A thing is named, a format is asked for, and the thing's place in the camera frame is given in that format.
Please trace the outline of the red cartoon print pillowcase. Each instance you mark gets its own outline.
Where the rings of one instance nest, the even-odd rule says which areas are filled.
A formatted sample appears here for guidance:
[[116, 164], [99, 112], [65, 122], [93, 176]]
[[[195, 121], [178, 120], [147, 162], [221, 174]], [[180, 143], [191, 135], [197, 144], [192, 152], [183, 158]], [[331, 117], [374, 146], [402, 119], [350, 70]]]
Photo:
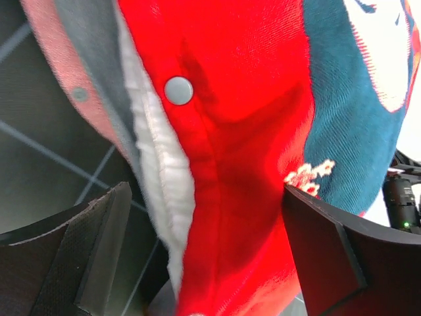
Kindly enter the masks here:
[[22, 6], [73, 106], [141, 186], [126, 22], [194, 181], [177, 315], [278, 315], [293, 300], [285, 185], [356, 215], [378, 195], [420, 62], [408, 1]]

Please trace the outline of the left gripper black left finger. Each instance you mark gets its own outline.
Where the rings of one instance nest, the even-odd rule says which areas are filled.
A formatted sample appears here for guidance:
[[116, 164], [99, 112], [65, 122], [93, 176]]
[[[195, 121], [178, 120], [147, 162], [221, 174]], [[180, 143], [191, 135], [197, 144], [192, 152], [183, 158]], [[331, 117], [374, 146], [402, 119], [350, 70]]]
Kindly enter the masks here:
[[132, 191], [126, 182], [90, 202], [1, 234], [1, 314], [104, 315]]

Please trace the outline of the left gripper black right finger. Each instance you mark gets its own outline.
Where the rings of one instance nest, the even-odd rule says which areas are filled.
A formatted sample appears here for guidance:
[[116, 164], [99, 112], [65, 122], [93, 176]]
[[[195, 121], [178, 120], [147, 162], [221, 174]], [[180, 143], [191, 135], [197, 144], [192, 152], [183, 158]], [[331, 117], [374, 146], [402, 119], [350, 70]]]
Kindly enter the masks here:
[[282, 217], [309, 315], [419, 315], [420, 236], [286, 186]]

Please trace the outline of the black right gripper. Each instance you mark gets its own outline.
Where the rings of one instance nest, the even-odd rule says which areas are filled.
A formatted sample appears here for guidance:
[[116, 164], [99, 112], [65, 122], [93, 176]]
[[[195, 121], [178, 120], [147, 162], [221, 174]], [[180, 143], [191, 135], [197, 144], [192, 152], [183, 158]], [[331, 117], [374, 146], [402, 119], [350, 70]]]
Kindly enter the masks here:
[[412, 187], [420, 184], [420, 163], [396, 150], [387, 171], [382, 193], [390, 226], [420, 234], [420, 205]]

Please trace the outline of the white pillow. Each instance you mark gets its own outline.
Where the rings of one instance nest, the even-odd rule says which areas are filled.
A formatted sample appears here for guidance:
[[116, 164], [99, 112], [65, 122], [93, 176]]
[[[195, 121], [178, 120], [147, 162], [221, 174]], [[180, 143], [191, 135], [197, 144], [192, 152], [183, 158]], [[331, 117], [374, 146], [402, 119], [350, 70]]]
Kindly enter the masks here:
[[141, 187], [158, 237], [168, 249], [168, 273], [179, 294], [183, 257], [195, 209], [189, 161], [138, 56], [122, 16], [117, 18], [124, 81], [134, 117]]

